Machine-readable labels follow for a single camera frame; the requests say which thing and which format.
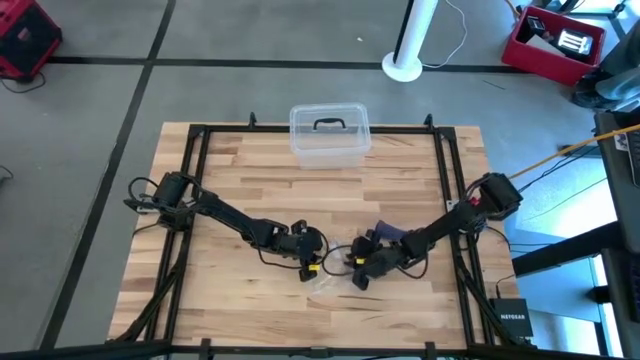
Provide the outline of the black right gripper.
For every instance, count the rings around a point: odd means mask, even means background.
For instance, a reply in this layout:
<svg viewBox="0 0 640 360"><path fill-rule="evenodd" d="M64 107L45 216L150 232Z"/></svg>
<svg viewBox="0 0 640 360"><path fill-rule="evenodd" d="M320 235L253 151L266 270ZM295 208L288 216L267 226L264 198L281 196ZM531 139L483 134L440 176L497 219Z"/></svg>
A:
<svg viewBox="0 0 640 360"><path fill-rule="evenodd" d="M352 283L360 290L366 290L371 278L379 278L398 267L404 259L398 244L384 246L374 230L368 230L365 236L357 237L352 245Z"/></svg>

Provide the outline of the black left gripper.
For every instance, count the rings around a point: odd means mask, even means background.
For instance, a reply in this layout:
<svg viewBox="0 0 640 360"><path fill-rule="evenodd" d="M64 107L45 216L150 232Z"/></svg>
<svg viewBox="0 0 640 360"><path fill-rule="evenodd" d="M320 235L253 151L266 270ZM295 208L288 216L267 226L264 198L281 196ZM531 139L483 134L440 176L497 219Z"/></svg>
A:
<svg viewBox="0 0 640 360"><path fill-rule="evenodd" d="M316 245L324 247L316 252ZM301 281L310 281L316 277L312 266L322 261L327 253L328 241L322 234L314 235L305 220L299 220L291 226L291 234L285 234L279 241L279 252L283 257L291 257L300 262L298 270Z"/></svg>

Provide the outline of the clear plastic bag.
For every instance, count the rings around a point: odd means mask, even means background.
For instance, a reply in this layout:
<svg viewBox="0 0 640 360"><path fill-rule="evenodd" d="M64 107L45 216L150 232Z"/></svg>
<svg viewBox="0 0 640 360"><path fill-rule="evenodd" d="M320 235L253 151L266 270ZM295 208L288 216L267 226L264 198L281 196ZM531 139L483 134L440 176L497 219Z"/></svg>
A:
<svg viewBox="0 0 640 360"><path fill-rule="evenodd" d="M316 277L305 282L304 289L310 294L327 295L343 285L349 285L354 274L351 259L348 257L350 252L349 244L330 241L319 262Z"/></svg>

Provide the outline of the purple elastic bandage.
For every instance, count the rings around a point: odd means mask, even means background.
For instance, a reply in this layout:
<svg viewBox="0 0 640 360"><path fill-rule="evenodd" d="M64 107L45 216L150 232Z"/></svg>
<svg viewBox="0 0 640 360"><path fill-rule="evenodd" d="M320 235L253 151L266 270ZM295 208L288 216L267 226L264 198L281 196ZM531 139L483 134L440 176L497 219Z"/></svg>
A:
<svg viewBox="0 0 640 360"><path fill-rule="evenodd" d="M390 241L399 241L400 239L402 239L406 234L407 231L397 228L393 225L390 225L382 220L378 221L376 223L376 226L374 228L374 232L381 238L381 239L386 239L386 240L390 240Z"/></svg>

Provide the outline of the black Netgear router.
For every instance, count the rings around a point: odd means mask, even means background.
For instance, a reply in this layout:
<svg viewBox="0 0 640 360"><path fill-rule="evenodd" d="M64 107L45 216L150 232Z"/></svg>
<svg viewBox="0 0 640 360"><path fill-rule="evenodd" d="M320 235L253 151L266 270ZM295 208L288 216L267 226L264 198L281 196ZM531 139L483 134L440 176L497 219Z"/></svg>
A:
<svg viewBox="0 0 640 360"><path fill-rule="evenodd" d="M492 298L490 300L497 317L504 327L516 337L531 338L533 330L525 299Z"/></svg>

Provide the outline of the white pole with round base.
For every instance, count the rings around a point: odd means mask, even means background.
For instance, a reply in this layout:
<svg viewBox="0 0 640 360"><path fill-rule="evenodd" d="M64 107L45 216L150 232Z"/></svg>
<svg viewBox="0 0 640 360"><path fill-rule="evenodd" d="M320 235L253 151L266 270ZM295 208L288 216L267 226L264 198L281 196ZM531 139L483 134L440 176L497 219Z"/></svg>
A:
<svg viewBox="0 0 640 360"><path fill-rule="evenodd" d="M423 65L419 54L437 5L438 0L408 0L395 48L381 63L392 80L408 83L420 77Z"/></svg>

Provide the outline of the black desk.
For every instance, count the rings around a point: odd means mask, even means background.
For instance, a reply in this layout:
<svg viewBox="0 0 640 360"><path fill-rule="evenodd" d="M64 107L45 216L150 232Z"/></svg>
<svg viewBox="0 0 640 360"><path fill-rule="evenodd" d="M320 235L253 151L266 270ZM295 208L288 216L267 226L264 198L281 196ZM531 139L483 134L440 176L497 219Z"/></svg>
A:
<svg viewBox="0 0 640 360"><path fill-rule="evenodd" d="M623 355L640 360L640 112L599 113L595 131L616 219L519 256L514 270L522 277L601 256L607 284L592 294L612 305Z"/></svg>

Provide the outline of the red plastic crate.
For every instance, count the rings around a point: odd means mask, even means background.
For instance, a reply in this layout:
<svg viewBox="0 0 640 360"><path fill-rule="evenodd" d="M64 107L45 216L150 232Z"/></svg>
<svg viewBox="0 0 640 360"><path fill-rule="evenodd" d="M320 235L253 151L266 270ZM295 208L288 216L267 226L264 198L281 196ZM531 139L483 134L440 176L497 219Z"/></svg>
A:
<svg viewBox="0 0 640 360"><path fill-rule="evenodd" d="M572 58L534 47L525 40L531 32L528 18L534 17L541 22L545 30L555 39L562 30L571 30L592 39L588 55ZM567 86L575 85L584 75L594 71L600 63L606 31L600 27L583 23L569 17L527 6L514 30L507 38L502 62L519 70L533 73Z"/></svg>

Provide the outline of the small black device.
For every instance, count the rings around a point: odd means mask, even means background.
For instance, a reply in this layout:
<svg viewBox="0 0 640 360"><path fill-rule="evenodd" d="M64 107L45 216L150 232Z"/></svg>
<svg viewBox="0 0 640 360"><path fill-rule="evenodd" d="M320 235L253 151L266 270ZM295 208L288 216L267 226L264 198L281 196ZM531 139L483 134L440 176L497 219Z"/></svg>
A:
<svg viewBox="0 0 640 360"><path fill-rule="evenodd" d="M546 27L539 17L527 16L521 30L527 36L542 36L546 32Z"/></svg>

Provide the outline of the silver rectangular device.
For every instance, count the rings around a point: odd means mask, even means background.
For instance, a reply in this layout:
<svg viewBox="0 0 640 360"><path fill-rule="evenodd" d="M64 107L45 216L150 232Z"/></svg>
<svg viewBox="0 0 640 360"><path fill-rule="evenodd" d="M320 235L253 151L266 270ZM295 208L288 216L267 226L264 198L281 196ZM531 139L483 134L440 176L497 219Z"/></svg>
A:
<svg viewBox="0 0 640 360"><path fill-rule="evenodd" d="M556 41L556 47L560 51L579 56L588 56L592 45L592 36L568 28L561 30Z"/></svg>

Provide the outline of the person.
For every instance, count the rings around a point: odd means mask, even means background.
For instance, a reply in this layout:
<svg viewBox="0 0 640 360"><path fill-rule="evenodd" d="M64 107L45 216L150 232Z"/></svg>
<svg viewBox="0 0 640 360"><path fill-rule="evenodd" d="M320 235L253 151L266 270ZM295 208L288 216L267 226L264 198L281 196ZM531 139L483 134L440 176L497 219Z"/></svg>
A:
<svg viewBox="0 0 640 360"><path fill-rule="evenodd" d="M598 68L575 86L571 102L594 110L613 110L640 94L640 21L625 34Z"/></svg>

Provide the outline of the red and black case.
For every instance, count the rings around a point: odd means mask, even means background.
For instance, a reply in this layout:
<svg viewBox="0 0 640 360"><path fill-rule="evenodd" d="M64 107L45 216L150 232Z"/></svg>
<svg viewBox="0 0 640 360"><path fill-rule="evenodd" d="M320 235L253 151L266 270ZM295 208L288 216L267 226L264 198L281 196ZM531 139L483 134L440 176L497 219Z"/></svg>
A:
<svg viewBox="0 0 640 360"><path fill-rule="evenodd" d="M31 82L62 41L36 0L0 0L0 79Z"/></svg>

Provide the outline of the black aluminium table frame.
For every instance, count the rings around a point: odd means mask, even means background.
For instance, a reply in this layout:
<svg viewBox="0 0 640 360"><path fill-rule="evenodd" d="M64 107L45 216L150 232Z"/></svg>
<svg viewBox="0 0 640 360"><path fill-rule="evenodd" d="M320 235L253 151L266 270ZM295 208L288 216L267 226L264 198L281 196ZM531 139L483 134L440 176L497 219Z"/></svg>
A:
<svg viewBox="0 0 640 360"><path fill-rule="evenodd" d="M429 225L487 169L473 127L376 127L362 164L337 170L301 168L289 139L284 125L167 123L146 187L178 170L253 218L305 220L328 243L350 245L380 220L408 230ZM139 222L107 340L116 356L512 360L530 351L487 300L497 283L517 294L497 230L449 235L426 260L367 290L351 281L314 295L290 268L297 261L260 254L209 217L189 218L180 233L150 216Z"/></svg>

